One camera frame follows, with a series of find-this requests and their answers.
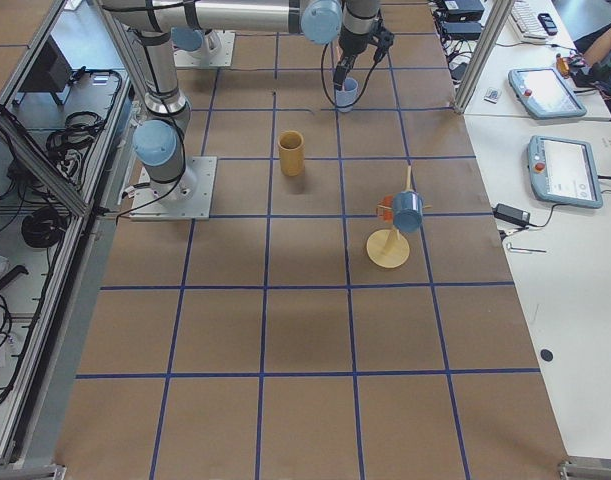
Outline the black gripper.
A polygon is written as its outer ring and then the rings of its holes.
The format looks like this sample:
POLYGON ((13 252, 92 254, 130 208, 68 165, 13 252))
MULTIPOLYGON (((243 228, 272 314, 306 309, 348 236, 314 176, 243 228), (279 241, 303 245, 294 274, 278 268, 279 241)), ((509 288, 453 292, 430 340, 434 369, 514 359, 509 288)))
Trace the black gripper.
POLYGON ((368 45, 375 47, 373 63, 378 64, 393 44, 394 34, 384 25, 380 9, 369 13, 344 9, 339 36, 340 56, 333 75, 334 89, 345 89, 345 81, 351 68, 368 45))

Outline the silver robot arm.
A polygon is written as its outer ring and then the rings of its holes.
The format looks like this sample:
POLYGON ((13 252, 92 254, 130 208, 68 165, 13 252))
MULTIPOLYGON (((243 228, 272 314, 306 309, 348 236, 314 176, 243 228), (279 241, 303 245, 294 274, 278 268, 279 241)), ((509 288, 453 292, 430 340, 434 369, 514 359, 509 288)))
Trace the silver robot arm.
POLYGON ((186 27, 174 27, 171 39, 177 49, 187 52, 195 58, 208 58, 221 50, 221 40, 212 30, 194 30, 186 27))
POLYGON ((302 34, 340 58, 333 72, 330 104, 350 110, 349 74, 368 46, 378 65, 394 43, 377 1, 102 1, 100 9, 118 25, 117 46, 140 63, 144 102, 155 117, 177 120, 189 102, 178 85, 178 68, 208 69, 232 63, 238 31, 302 34))

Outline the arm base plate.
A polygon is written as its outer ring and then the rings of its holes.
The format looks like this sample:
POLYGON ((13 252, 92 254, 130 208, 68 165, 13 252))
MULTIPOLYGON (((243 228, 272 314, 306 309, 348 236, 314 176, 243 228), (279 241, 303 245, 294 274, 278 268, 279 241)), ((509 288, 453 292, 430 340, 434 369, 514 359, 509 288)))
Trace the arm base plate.
POLYGON ((228 68, 232 64, 235 42, 233 31, 175 28, 171 39, 178 69, 228 68))
POLYGON ((135 221, 208 220, 216 169, 216 156, 188 158, 178 185, 154 182, 137 189, 129 217, 135 221))

